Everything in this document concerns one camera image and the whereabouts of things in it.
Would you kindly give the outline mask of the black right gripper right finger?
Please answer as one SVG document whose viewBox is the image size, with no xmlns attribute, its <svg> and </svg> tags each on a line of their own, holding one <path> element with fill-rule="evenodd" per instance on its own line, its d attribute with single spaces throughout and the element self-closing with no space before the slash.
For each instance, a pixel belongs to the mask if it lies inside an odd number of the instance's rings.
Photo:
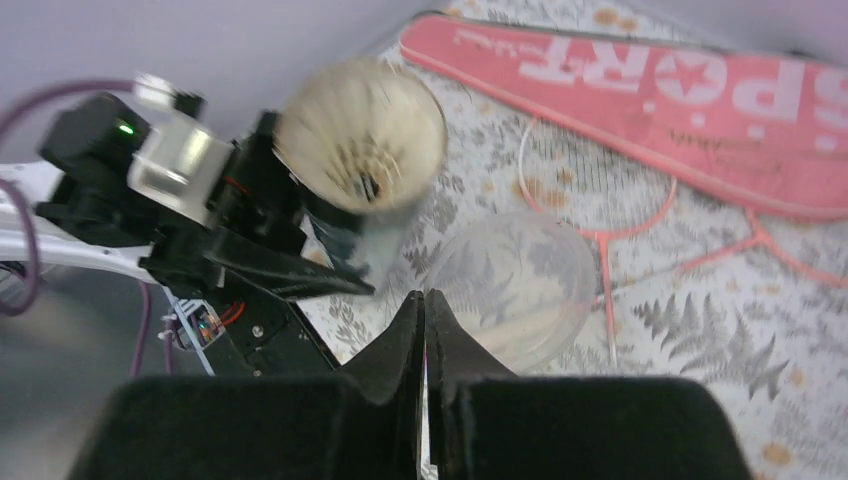
<svg viewBox="0 0 848 480">
<path fill-rule="evenodd" d="M 430 458 L 443 479 L 749 479 L 723 409 L 677 377 L 521 377 L 425 298 Z"/>
</svg>

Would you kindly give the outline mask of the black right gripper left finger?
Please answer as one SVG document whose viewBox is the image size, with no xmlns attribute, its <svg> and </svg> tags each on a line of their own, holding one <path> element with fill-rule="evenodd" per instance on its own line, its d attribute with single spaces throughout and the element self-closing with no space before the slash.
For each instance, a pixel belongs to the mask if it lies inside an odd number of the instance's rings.
<svg viewBox="0 0 848 480">
<path fill-rule="evenodd" d="M 424 296 L 338 370 L 152 377 L 106 402 L 73 479 L 418 479 Z"/>
</svg>

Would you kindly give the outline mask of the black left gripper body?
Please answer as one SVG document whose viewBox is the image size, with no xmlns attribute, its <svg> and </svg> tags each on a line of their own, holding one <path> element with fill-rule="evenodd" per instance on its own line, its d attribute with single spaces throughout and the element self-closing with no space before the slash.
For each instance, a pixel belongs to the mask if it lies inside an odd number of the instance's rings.
<svg viewBox="0 0 848 480">
<path fill-rule="evenodd" d="M 264 111 L 254 130 L 232 141 L 206 205 L 208 226 L 169 227 L 139 261 L 180 298 L 244 301 L 264 292 L 282 301 L 333 294 L 370 295 L 374 287 L 303 257 L 307 235 L 301 195 L 273 151 L 277 113 Z"/>
</svg>

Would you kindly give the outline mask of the black shuttlecock tube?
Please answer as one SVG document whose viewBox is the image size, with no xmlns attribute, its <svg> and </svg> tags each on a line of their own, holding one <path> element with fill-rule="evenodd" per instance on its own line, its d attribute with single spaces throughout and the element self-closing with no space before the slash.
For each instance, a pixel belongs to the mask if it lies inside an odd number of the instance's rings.
<svg viewBox="0 0 848 480">
<path fill-rule="evenodd" d="M 290 98 L 274 146 L 332 267 L 381 291 L 447 155 L 432 91 L 377 57 L 325 66 Z"/>
</svg>

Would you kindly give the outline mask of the white shuttlecock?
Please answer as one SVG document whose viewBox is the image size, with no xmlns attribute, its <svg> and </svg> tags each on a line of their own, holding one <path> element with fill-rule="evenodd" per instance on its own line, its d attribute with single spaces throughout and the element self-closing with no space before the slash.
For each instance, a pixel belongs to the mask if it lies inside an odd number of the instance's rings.
<svg viewBox="0 0 848 480">
<path fill-rule="evenodd" d="M 278 157 L 318 198 L 354 214 L 400 210 L 428 194 L 447 154 L 432 91 L 376 57 L 329 65 L 290 99 L 274 130 Z"/>
</svg>

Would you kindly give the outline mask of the pink badminton racket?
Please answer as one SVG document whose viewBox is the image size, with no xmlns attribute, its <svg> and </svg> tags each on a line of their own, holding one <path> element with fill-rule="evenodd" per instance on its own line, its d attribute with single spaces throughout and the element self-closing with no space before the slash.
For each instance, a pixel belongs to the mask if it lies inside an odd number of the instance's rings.
<svg viewBox="0 0 848 480">
<path fill-rule="evenodd" d="M 617 366 L 609 245 L 662 220 L 678 180 L 538 117 L 527 121 L 515 162 L 525 203 L 597 246 L 609 358 Z"/>
<path fill-rule="evenodd" d="M 751 228 L 751 235 L 729 246 L 723 247 L 714 252 L 708 253 L 701 257 L 695 258 L 681 265 L 678 268 L 679 272 L 688 271 L 706 265 L 710 262 L 718 261 L 724 257 L 729 257 L 743 250 L 748 250 L 756 247 L 763 247 L 768 250 L 773 256 L 780 260 L 784 265 L 794 270 L 796 273 L 836 288 L 847 287 L 847 276 L 839 277 L 835 274 L 817 270 L 812 266 L 801 262 L 796 257 L 792 256 L 781 247 L 778 246 L 773 236 L 767 231 L 765 226 L 760 222 L 756 213 L 752 209 L 746 209 L 745 215 L 747 223 Z"/>
</svg>

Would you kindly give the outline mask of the pink racket bag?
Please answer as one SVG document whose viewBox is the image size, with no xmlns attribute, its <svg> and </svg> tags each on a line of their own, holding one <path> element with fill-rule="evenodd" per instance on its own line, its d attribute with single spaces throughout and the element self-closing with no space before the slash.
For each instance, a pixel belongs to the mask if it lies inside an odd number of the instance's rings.
<svg viewBox="0 0 848 480">
<path fill-rule="evenodd" d="M 723 200 L 847 215 L 847 73 L 798 57 L 513 27 L 443 14 L 403 57 Z"/>
</svg>

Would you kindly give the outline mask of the floral fern tablecloth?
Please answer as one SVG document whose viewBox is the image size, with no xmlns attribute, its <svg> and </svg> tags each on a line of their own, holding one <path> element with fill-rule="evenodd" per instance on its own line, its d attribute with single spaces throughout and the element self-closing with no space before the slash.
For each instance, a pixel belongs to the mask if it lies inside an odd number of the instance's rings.
<svg viewBox="0 0 848 480">
<path fill-rule="evenodd" d="M 465 1 L 443 14 L 513 27 L 605 35 L 730 53 L 683 43 L 669 29 L 598 1 Z M 448 241 L 498 214 L 536 212 L 517 182 L 515 157 L 527 121 L 517 110 L 406 60 L 435 94 L 448 123 L 448 156 L 381 291 L 331 296 L 302 310 L 342 360 L 382 333 Z M 730 416 L 758 479 L 843 479 L 847 475 L 847 287 L 804 277 L 763 247 L 679 272 L 684 263 L 751 235 L 752 209 L 783 250 L 813 268 L 847 276 L 847 215 L 811 220 L 762 212 L 678 179 L 676 198 L 652 228 L 609 245 L 618 365 L 609 358 L 597 246 L 598 285 L 587 320 L 557 357 L 529 374 L 673 375 L 707 387 Z"/>
</svg>

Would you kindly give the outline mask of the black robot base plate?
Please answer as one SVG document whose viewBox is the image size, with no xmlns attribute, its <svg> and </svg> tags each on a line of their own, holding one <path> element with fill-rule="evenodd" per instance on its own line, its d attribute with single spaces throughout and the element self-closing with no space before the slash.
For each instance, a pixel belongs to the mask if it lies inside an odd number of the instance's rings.
<svg viewBox="0 0 848 480">
<path fill-rule="evenodd" d="M 295 303 L 250 293 L 230 304 L 179 299 L 164 290 L 171 312 L 160 337 L 195 354 L 210 376 L 315 375 L 340 367 Z"/>
</svg>

